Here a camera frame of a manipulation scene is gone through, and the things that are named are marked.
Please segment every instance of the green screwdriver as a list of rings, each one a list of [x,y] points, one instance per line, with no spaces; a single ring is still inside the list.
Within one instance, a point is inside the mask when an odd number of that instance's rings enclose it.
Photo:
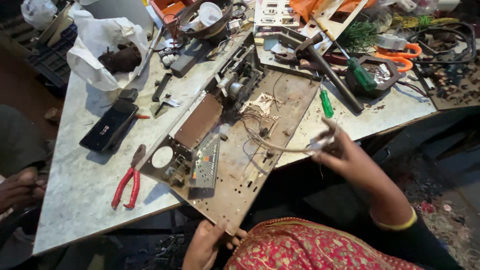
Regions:
[[[373,79],[372,75],[364,69],[359,60],[355,57],[349,57],[347,52],[338,44],[336,39],[330,34],[330,31],[318,20],[313,13],[310,13],[310,18],[317,24],[317,26],[325,33],[325,35],[335,44],[335,46],[345,55],[347,58],[347,67],[353,72],[353,75],[358,80],[358,82],[363,86],[367,91],[372,91],[377,88],[377,83]]]
[[[332,118],[333,108],[332,104],[330,103],[330,99],[328,98],[327,90],[324,89],[324,85],[322,84],[323,81],[324,78],[322,77],[322,79],[320,80],[320,84],[318,85],[318,88],[320,89],[320,99],[322,100],[322,108],[324,109],[325,117]]]

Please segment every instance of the phone screen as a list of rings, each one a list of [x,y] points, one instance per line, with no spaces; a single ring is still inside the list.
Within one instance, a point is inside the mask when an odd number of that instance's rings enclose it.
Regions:
[[[95,152],[105,150],[137,110],[138,107],[135,104],[118,99],[80,141],[80,145]]]

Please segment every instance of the red-handled pliers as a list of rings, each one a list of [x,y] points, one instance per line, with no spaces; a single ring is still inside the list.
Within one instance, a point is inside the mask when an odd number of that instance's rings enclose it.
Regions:
[[[135,170],[135,166],[140,162],[140,160],[145,156],[145,145],[140,145],[133,155],[132,162],[130,163],[130,168],[128,169],[125,176],[120,180],[120,184],[117,187],[117,191],[115,191],[115,196],[112,200],[112,207],[115,209],[120,203],[121,194],[123,193],[123,189],[127,185],[128,181],[133,176],[133,188],[132,188],[132,195],[130,196],[130,202],[128,204],[124,204],[126,208],[132,209],[135,207],[135,202],[137,201],[138,191],[140,190],[140,173]]]

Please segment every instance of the circular hole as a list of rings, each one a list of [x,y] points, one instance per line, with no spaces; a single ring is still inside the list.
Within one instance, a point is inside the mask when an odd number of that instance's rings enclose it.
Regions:
[[[152,165],[155,168],[165,167],[173,157],[173,150],[170,146],[164,146],[159,148],[152,156]]]

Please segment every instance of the red patterned cloth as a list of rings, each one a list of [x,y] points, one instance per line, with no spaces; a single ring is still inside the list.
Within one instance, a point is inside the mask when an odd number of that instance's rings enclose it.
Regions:
[[[349,233],[297,218],[262,222],[240,243],[225,269],[421,269]]]

